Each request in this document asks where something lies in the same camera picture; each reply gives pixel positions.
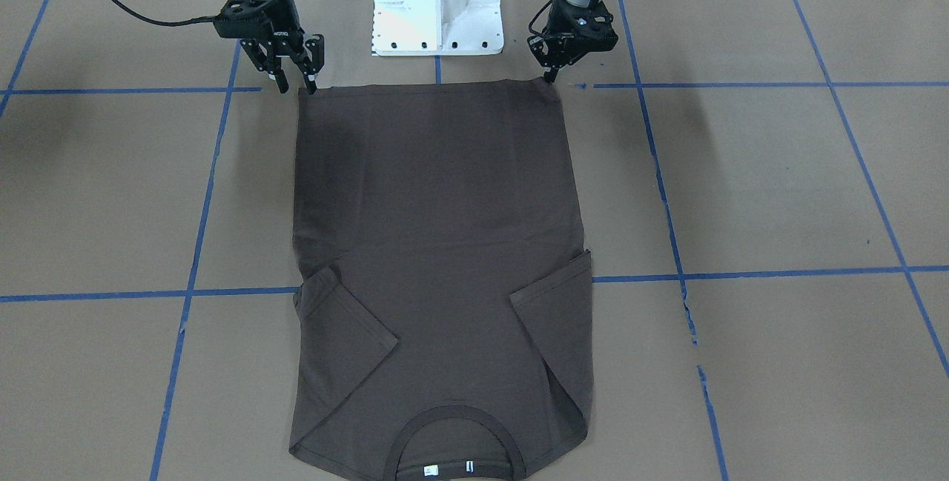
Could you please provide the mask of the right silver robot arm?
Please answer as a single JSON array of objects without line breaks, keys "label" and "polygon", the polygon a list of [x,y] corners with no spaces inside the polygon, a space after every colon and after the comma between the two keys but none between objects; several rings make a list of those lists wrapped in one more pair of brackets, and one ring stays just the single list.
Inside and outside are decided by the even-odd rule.
[{"label": "right silver robot arm", "polygon": [[294,0],[227,0],[218,14],[176,21],[176,27],[211,23],[223,39],[236,39],[257,71],[267,73],[281,93],[289,89],[282,60],[300,70],[306,93],[317,90],[325,64],[325,39],[302,28]]}]

